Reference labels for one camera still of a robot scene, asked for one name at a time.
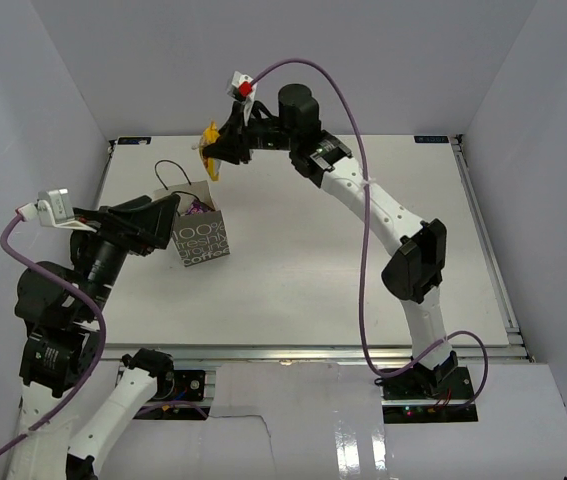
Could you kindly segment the yellow purple snack packet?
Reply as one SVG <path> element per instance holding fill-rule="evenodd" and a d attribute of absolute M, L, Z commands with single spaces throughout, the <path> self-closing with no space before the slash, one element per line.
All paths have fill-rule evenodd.
<path fill-rule="evenodd" d="M 214 146 L 219 138 L 217 124 L 211 121 L 201 133 L 198 143 L 192 146 L 198 152 L 204 171 L 212 182 L 220 180 L 221 161 L 214 156 Z"/>

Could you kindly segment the purple M&M snack packet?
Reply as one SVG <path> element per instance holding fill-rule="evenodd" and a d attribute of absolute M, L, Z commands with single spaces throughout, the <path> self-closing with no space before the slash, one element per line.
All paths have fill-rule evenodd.
<path fill-rule="evenodd" d="M 194 200 L 190 206 L 187 208 L 185 214 L 186 215 L 196 215 L 196 214 L 202 214 L 202 213 L 206 213 L 208 211 L 207 206 L 198 201 L 198 200 Z"/>

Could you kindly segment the grey white paper coffee bag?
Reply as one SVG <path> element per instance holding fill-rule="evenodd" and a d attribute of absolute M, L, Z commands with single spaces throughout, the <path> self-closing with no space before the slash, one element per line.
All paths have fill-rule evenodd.
<path fill-rule="evenodd" d="M 183 182 L 168 182 L 162 178 L 160 168 L 170 165 L 177 169 Z M 181 201 L 172 229 L 172 242 L 184 267 L 192 267 L 230 254 L 227 231 L 221 208 L 212 197 L 210 185 L 204 179 L 192 179 L 186 170 L 170 159 L 160 159 L 154 164 L 154 174 L 160 188 L 155 197 L 179 194 Z M 190 204 L 198 200 L 208 211 L 202 214 L 186 215 Z"/>

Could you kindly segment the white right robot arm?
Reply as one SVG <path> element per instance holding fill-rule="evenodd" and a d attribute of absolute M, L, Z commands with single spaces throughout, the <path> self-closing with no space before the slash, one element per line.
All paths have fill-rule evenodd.
<path fill-rule="evenodd" d="M 382 282 L 401 302 L 408 324 L 414 363 L 408 372 L 422 396 L 440 397 L 458 365 L 440 306 L 445 225 L 438 219 L 425 221 L 365 180 L 351 149 L 323 129 L 319 104 L 307 86 L 282 87 L 276 114 L 256 100 L 255 91 L 246 80 L 230 87 L 230 116 L 218 138 L 203 147 L 203 156 L 240 165 L 249 163 L 255 150 L 286 151 L 302 177 L 369 224 L 389 256 Z"/>

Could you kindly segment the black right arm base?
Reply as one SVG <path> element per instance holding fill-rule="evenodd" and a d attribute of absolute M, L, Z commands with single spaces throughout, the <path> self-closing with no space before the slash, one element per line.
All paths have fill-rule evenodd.
<path fill-rule="evenodd" d="M 475 423 L 474 395 L 467 367 L 458 367 L 440 388 L 430 391 L 411 373 L 391 379 L 377 378 L 381 390 L 383 421 L 386 425 Z"/>

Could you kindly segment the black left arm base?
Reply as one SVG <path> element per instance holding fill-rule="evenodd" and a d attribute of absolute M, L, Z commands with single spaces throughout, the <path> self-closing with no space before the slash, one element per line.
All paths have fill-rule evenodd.
<path fill-rule="evenodd" d="M 204 370 L 172 370 L 158 376 L 157 392 L 147 403 L 173 400 L 200 402 L 204 399 L 205 384 Z"/>

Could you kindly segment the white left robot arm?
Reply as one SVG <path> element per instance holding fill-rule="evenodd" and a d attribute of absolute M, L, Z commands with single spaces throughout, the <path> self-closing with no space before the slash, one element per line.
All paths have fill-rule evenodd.
<path fill-rule="evenodd" d="M 105 403 L 80 431 L 75 399 L 98 366 L 106 344 L 103 309 L 126 259 L 168 247 L 180 204 L 177 194 L 144 195 L 115 206 L 72 207 L 66 190 L 44 191 L 17 209 L 0 246 L 25 266 L 17 283 L 15 315 L 27 340 L 19 376 L 22 397 L 19 434 L 7 448 L 10 479 L 95 479 L 103 460 L 152 398 L 174 387 L 173 361 L 147 348 L 122 359 L 123 376 Z M 34 262 L 11 247 L 22 223 L 70 233 L 69 267 Z"/>

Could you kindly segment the blue corner label right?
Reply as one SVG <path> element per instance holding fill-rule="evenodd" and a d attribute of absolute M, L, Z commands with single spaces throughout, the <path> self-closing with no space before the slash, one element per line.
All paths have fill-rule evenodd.
<path fill-rule="evenodd" d="M 444 135 L 415 135 L 417 144 L 448 144 L 449 138 Z"/>

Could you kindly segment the aluminium front rail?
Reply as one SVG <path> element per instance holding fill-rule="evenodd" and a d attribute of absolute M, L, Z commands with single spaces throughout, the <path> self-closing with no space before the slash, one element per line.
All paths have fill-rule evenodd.
<path fill-rule="evenodd" d="M 102 359 L 117 360 L 124 355 L 134 355 L 140 348 L 162 351 L 178 362 L 187 361 L 336 361 L 363 362 L 360 347 L 271 347 L 271 346 L 110 346 L 106 347 Z M 459 361 L 481 360 L 480 348 L 455 347 Z M 487 348 L 489 359 L 496 361 L 527 361 L 527 351 L 522 345 Z M 404 364 L 410 360 L 408 348 L 372 348 L 370 356 L 375 365 Z"/>

